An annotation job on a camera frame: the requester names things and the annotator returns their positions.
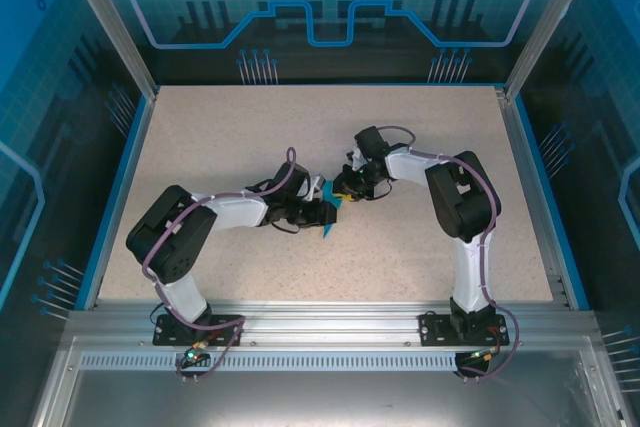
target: black base bracket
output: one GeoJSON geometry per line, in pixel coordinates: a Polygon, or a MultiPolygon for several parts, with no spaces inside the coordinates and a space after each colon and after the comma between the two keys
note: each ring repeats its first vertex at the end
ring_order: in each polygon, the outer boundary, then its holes
{"type": "MultiPolygon", "coordinates": [[[[211,315],[209,317],[209,325],[224,324],[241,318],[240,315],[211,315]]],[[[231,336],[234,333],[234,329],[237,326],[227,327],[222,329],[218,335],[209,340],[209,346],[223,346],[226,347],[231,340],[231,336]]],[[[170,347],[189,347],[194,343],[202,340],[202,330],[193,330],[189,327],[185,327],[182,323],[177,321],[172,315],[162,314],[158,316],[156,320],[156,327],[153,332],[153,345],[156,346],[170,346],[170,347]]],[[[240,345],[240,333],[236,340],[233,341],[233,346],[240,345]]]]}
{"type": "Polygon", "coordinates": [[[451,325],[450,314],[441,315],[427,312],[418,316],[420,344],[423,347],[458,347],[463,345],[493,347],[496,345],[496,338],[487,330],[488,327],[498,328],[501,346],[509,345],[509,332],[502,315],[492,316],[483,323],[482,329],[478,329],[477,335],[470,336],[464,342],[460,340],[458,332],[451,325]]]}

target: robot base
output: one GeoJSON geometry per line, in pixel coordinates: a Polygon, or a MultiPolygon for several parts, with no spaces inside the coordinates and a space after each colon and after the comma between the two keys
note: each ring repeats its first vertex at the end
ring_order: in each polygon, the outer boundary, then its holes
{"type": "Polygon", "coordinates": [[[468,341],[463,342],[458,336],[458,332],[451,325],[450,314],[436,314],[427,312],[418,316],[418,326],[420,329],[420,343],[423,347],[457,347],[472,345],[477,347],[493,347],[496,345],[496,338],[487,330],[489,327],[497,327],[500,331],[500,345],[509,345],[509,332],[504,321],[504,316],[494,315],[483,323],[478,329],[478,334],[468,341]]]}
{"type": "MultiPolygon", "coordinates": [[[[211,315],[209,325],[224,324],[232,320],[239,319],[240,315],[211,315]]],[[[210,347],[226,347],[233,335],[235,327],[228,327],[217,333],[217,335],[208,341],[210,347]]],[[[208,333],[202,330],[193,330],[185,327],[178,322],[173,316],[163,314],[158,316],[156,328],[153,332],[153,345],[170,346],[170,347],[188,347],[203,339],[204,334],[208,333]]],[[[242,333],[238,335],[233,342],[233,346],[240,345],[242,333]]]]}

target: beige tabletop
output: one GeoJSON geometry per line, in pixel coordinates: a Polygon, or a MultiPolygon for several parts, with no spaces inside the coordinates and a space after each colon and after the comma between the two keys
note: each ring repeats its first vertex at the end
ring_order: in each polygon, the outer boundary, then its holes
{"type": "MultiPolygon", "coordinates": [[[[172,184],[233,192],[272,177],[294,146],[298,163],[332,179],[353,136],[402,125],[415,148],[474,151],[502,201],[491,244],[498,300],[548,301],[549,285],[493,87],[163,87],[151,119],[99,297],[155,299],[125,247],[149,206],[172,184]]],[[[390,142],[402,134],[385,131],[390,142]]],[[[445,300],[454,284],[453,243],[429,193],[395,182],[377,202],[343,204],[327,239],[271,227],[211,235],[192,270],[209,299],[445,300]]]]}

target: transparent acrylic wall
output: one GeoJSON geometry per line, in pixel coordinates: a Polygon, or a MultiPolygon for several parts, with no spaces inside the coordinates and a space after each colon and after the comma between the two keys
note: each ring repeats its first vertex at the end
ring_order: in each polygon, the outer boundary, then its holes
{"type": "Polygon", "coordinates": [[[140,92],[85,0],[0,0],[0,12],[0,424],[10,427],[37,404],[140,92]]]}
{"type": "MultiPolygon", "coordinates": [[[[640,332],[640,0],[574,0],[522,98],[604,334],[640,332]]],[[[624,390],[640,357],[610,341],[624,390]]],[[[640,397],[628,392],[640,414],[640,397]]]]}
{"type": "Polygon", "coordinates": [[[160,83],[501,82],[547,0],[114,0],[160,83]]]}

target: purple cable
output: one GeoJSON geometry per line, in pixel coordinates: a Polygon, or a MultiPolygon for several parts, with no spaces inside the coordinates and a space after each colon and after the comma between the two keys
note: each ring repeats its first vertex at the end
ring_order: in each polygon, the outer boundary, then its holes
{"type": "MultiPolygon", "coordinates": [[[[175,218],[175,220],[173,222],[171,222],[171,224],[169,224],[169,226],[162,233],[160,238],[156,241],[156,243],[153,245],[153,247],[151,248],[151,250],[149,251],[149,253],[145,257],[144,261],[142,262],[142,275],[144,275],[147,279],[149,279],[151,282],[153,282],[154,288],[156,290],[156,293],[158,294],[158,297],[160,297],[160,300],[162,301],[164,306],[167,308],[167,310],[169,310],[171,312],[171,314],[176,319],[178,319],[179,322],[181,322],[182,324],[184,324],[187,327],[190,327],[190,328],[192,328],[194,330],[204,330],[204,331],[221,330],[221,329],[227,329],[227,328],[233,327],[233,326],[238,326],[238,328],[235,330],[234,334],[231,336],[231,340],[229,341],[229,344],[225,347],[225,350],[222,353],[222,355],[220,356],[220,358],[218,359],[218,361],[213,365],[213,367],[211,369],[209,369],[209,371],[207,371],[205,374],[201,375],[200,378],[203,378],[206,375],[208,375],[209,373],[213,372],[220,365],[220,363],[222,363],[222,360],[227,355],[229,349],[231,348],[231,345],[233,344],[233,342],[235,341],[237,336],[240,335],[240,332],[242,331],[242,327],[244,326],[244,322],[245,322],[246,318],[245,317],[240,317],[239,319],[232,320],[230,322],[225,322],[224,324],[217,324],[217,325],[198,325],[198,324],[194,324],[193,322],[189,322],[182,315],[180,315],[180,313],[178,313],[176,311],[176,309],[171,305],[171,302],[169,301],[169,299],[164,295],[164,292],[162,292],[162,289],[158,286],[158,277],[155,275],[155,273],[151,269],[149,269],[149,264],[151,263],[151,260],[153,259],[153,257],[158,253],[158,251],[160,250],[162,245],[166,242],[166,240],[169,238],[169,236],[173,233],[175,228],[191,212],[196,210],[201,205],[204,205],[204,204],[206,204],[207,202],[209,202],[209,201],[211,201],[213,199],[220,199],[220,198],[252,199],[252,198],[257,198],[257,197],[264,197],[266,195],[273,194],[274,192],[277,192],[278,190],[280,190],[287,183],[287,181],[291,178],[291,175],[293,174],[293,170],[295,169],[296,150],[293,147],[289,147],[287,149],[287,162],[289,163],[289,170],[287,171],[287,174],[284,176],[284,178],[280,182],[278,182],[276,185],[274,185],[270,189],[264,190],[262,192],[255,192],[255,193],[254,192],[247,192],[247,193],[233,192],[233,193],[224,193],[224,194],[212,195],[210,197],[204,197],[203,199],[200,199],[197,202],[194,202],[193,204],[188,206],[186,209],[184,209],[175,218]]],[[[180,369],[179,366],[178,366],[177,372],[178,372],[178,375],[182,375],[181,374],[182,373],[182,369],[180,369]]]]}
{"type": "Polygon", "coordinates": [[[491,206],[491,220],[489,221],[489,225],[487,226],[487,228],[484,230],[484,232],[480,236],[480,288],[482,290],[482,295],[484,296],[485,300],[489,303],[489,305],[491,305],[496,310],[504,312],[511,318],[511,320],[513,321],[513,326],[515,330],[515,339],[514,339],[513,348],[511,349],[511,352],[509,352],[509,355],[507,356],[505,361],[500,366],[498,366],[498,368],[495,369],[494,371],[490,373],[485,373],[479,369],[474,369],[473,367],[464,367],[463,369],[469,372],[473,372],[475,374],[481,375],[482,378],[484,379],[490,379],[491,377],[494,377],[499,372],[501,372],[509,364],[509,362],[511,362],[511,359],[513,359],[513,356],[515,355],[516,350],[518,350],[518,344],[520,344],[520,325],[518,324],[518,319],[516,319],[516,316],[513,315],[513,313],[509,309],[506,309],[496,304],[495,300],[493,300],[489,295],[489,292],[487,291],[487,286],[486,286],[486,269],[485,269],[486,252],[485,252],[484,243],[488,235],[491,233],[491,231],[495,227],[496,219],[498,218],[498,206],[496,203],[496,198],[493,195],[493,191],[489,188],[489,184],[482,178],[482,176],[466,162],[448,155],[429,154],[426,152],[419,152],[417,150],[412,150],[411,145],[416,140],[416,135],[413,132],[411,132],[409,129],[405,127],[396,126],[396,125],[386,125],[384,127],[378,128],[378,130],[381,130],[381,129],[401,130],[402,132],[408,133],[412,139],[411,142],[408,144],[408,147],[411,153],[417,155],[418,157],[423,157],[425,159],[444,160],[444,161],[453,162],[454,164],[459,165],[464,170],[469,172],[473,176],[473,178],[478,181],[482,189],[487,193],[489,204],[491,206]]]}

